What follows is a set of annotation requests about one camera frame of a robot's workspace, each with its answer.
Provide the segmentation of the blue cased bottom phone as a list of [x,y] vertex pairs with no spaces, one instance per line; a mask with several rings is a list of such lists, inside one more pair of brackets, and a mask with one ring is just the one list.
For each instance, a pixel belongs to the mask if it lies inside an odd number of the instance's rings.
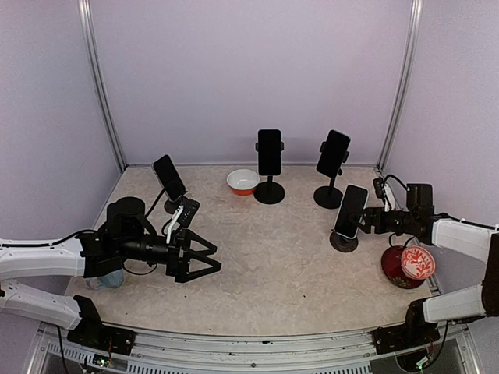
[[349,218],[353,218],[352,214],[356,211],[366,208],[368,198],[368,189],[357,185],[347,185],[334,224],[334,231],[344,238],[356,238],[358,228],[349,222]]

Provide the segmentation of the black pole phone stand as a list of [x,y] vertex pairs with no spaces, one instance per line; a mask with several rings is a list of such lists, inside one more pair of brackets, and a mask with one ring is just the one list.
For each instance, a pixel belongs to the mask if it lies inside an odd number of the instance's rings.
[[[345,161],[348,158],[349,152],[345,155]],[[315,203],[323,208],[333,210],[340,207],[343,194],[337,189],[334,184],[338,175],[342,174],[341,168],[334,178],[329,178],[329,184],[317,188],[313,194]]]
[[285,198],[285,190],[282,185],[274,181],[272,175],[269,175],[266,181],[257,185],[253,196],[260,203],[273,205],[280,203]]

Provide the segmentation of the orange white bowl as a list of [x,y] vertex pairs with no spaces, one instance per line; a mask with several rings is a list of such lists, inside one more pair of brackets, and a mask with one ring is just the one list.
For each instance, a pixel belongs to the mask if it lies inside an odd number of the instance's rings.
[[250,169],[238,169],[229,173],[226,182],[237,196],[248,196],[253,194],[260,184],[260,176]]

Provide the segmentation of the black teal phone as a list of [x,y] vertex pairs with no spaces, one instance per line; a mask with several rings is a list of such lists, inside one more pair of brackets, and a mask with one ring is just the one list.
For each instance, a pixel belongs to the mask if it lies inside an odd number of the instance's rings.
[[281,152],[284,143],[279,129],[260,129],[255,146],[258,156],[258,173],[262,176],[281,174]]

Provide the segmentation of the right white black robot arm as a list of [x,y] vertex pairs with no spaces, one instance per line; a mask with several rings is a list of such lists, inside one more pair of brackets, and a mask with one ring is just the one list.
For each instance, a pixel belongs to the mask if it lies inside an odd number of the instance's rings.
[[437,279],[439,296],[413,302],[398,332],[399,340],[414,346],[439,322],[469,323],[498,315],[498,228],[448,213],[436,213],[433,187],[408,184],[406,208],[368,207],[362,200],[347,209],[347,219],[369,234],[411,235],[437,255],[443,268]]

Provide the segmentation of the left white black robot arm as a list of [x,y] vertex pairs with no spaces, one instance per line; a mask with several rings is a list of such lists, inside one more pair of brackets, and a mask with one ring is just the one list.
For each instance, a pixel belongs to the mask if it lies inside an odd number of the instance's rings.
[[51,242],[1,241],[1,310],[18,316],[78,330],[95,347],[104,345],[109,330],[91,299],[47,293],[19,283],[24,277],[104,277],[122,270],[127,260],[164,265],[166,275],[187,283],[216,273],[212,259],[218,248],[189,229],[199,208],[188,199],[178,206],[159,235],[146,217],[145,203],[127,196],[108,205],[106,221]]

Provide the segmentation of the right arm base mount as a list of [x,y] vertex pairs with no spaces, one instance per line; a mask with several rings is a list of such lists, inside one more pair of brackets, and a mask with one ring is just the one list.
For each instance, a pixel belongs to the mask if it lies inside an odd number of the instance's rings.
[[373,343],[378,355],[402,351],[438,341],[438,323],[428,323],[424,319],[425,299],[411,302],[402,324],[378,327],[372,332]]

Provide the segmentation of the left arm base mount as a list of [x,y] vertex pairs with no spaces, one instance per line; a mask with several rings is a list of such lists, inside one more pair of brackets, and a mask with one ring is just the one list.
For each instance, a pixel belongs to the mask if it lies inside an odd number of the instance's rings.
[[94,303],[86,297],[75,295],[80,321],[69,329],[67,340],[88,348],[108,353],[130,356],[136,333],[133,330],[103,324]]

